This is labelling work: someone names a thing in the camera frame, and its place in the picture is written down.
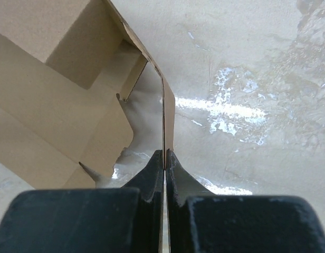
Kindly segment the brown cardboard paper box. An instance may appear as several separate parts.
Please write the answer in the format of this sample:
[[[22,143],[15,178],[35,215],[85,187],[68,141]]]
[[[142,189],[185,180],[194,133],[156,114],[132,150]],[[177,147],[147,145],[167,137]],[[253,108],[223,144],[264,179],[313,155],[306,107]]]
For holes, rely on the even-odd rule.
[[[147,63],[112,1],[0,1],[0,163],[36,189],[94,187],[79,165],[112,174]]]

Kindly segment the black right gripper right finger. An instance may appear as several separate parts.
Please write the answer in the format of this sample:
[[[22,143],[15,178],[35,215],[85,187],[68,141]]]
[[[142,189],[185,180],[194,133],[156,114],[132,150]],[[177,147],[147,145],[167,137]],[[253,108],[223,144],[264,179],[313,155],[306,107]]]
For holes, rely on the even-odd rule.
[[[171,252],[325,252],[311,205],[296,196],[214,194],[166,152]]]

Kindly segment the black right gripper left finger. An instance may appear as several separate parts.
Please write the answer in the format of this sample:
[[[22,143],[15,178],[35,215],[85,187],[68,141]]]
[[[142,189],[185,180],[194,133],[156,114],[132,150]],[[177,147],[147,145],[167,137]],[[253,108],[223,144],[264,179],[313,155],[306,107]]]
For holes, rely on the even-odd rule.
[[[120,188],[30,190],[0,223],[0,252],[161,252],[163,152]]]

